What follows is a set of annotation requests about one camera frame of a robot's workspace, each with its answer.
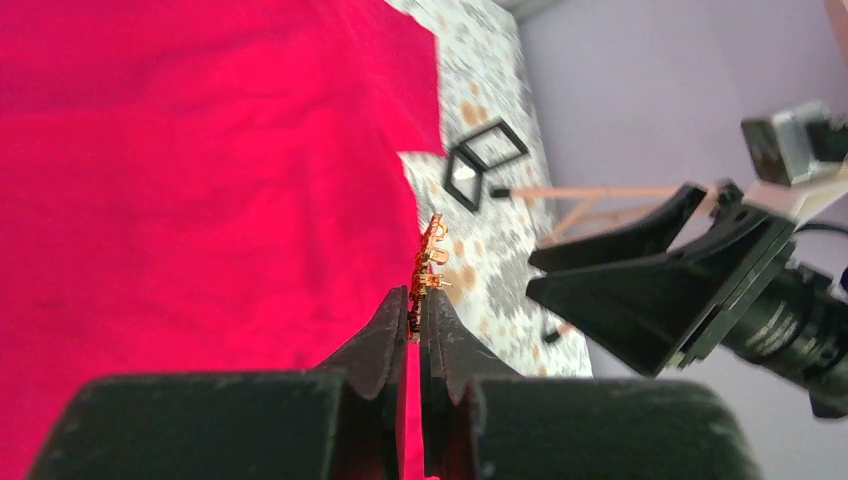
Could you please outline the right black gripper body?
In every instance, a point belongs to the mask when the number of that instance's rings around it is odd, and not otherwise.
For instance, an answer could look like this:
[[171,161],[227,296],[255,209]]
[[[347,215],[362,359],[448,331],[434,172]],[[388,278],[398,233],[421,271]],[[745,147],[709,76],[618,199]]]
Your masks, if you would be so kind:
[[720,346],[795,250],[795,225],[742,202],[740,188],[723,182],[702,236],[672,253],[697,282],[684,308],[681,337],[664,367],[683,369]]

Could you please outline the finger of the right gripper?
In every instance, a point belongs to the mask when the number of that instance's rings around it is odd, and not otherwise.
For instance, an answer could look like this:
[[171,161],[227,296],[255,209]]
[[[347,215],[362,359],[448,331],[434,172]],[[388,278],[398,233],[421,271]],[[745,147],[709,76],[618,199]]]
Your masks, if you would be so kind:
[[696,284],[661,254],[550,273],[531,280],[527,296],[634,372],[655,377],[675,351]]
[[554,273],[661,253],[671,245],[707,197],[694,184],[677,189],[648,214],[616,229],[533,251],[528,263]]

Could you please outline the pink perforated music stand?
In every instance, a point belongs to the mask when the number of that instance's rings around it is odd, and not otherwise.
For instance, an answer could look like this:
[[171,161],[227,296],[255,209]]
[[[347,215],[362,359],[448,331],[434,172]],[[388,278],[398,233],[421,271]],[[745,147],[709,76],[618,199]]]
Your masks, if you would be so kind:
[[670,199],[678,187],[492,187],[493,199],[525,202],[570,200],[576,204],[553,229],[537,241],[537,247],[569,243],[611,231],[647,216]]

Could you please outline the floral patterned table mat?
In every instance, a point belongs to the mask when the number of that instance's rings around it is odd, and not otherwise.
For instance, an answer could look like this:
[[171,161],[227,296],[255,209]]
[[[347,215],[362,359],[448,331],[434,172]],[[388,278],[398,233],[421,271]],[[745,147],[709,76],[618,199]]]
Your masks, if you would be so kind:
[[[443,144],[451,146],[477,127],[503,120],[529,154],[486,174],[484,187],[548,185],[514,17],[492,1],[399,1],[396,8],[436,37]],[[406,153],[402,160],[421,222],[440,213],[448,224],[445,291],[464,325],[523,375],[590,376],[585,338],[567,330],[557,342],[546,343],[545,333],[558,327],[560,319],[525,295],[535,274],[527,260],[556,223],[554,203],[487,197],[473,213],[443,189],[445,159]]]

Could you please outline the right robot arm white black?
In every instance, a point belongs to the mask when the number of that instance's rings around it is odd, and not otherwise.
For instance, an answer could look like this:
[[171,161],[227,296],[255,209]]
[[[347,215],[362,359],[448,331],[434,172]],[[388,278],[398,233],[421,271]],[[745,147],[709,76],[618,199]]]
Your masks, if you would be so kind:
[[534,251],[542,276],[527,296],[640,375],[724,347],[806,390],[816,417],[844,418],[846,303],[827,275],[791,263],[795,225],[744,204],[732,183],[712,226],[674,247],[706,198],[686,184],[629,225]]

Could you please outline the orange glitter brooch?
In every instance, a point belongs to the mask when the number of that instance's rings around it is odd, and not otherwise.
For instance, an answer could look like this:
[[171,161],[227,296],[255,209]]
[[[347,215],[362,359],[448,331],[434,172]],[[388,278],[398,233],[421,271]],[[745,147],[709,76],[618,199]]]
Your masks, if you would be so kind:
[[449,285],[449,282],[443,280],[442,274],[433,271],[434,265],[443,266],[449,260],[449,253],[438,246],[438,243],[447,237],[448,232],[443,216],[433,214],[421,235],[408,295],[407,338],[415,343],[420,341],[423,299],[430,289]]

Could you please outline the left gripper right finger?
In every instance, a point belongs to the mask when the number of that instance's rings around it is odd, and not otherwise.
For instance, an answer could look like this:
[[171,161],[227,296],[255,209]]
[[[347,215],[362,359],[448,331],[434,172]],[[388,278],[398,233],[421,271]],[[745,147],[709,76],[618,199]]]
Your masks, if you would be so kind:
[[447,293],[435,288],[421,303],[419,358],[425,474],[478,479],[467,390],[477,377],[520,374],[465,327]]

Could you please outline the black brooch box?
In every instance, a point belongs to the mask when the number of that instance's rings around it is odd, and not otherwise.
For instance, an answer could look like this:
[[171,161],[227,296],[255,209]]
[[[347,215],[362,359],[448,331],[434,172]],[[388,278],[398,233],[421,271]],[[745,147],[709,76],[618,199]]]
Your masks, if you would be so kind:
[[[494,158],[485,159],[474,144],[486,138],[503,140],[512,150],[509,153],[495,151]],[[466,134],[449,148],[442,187],[462,207],[476,213],[481,206],[485,175],[528,155],[527,144],[506,121],[496,118]]]

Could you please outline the red t-shirt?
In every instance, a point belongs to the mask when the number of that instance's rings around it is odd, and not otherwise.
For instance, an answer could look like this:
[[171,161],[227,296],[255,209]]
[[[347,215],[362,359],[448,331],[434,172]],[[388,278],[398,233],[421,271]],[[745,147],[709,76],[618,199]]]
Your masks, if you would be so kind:
[[312,366],[407,283],[436,39],[384,1],[1,5],[1,475],[106,374]]

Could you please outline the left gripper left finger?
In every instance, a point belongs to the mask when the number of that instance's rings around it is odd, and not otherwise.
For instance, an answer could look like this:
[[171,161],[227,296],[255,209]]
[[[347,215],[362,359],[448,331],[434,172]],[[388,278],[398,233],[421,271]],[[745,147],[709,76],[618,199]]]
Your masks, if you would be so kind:
[[407,315],[408,289],[391,289],[368,323],[317,367],[338,383],[329,479],[403,477]]

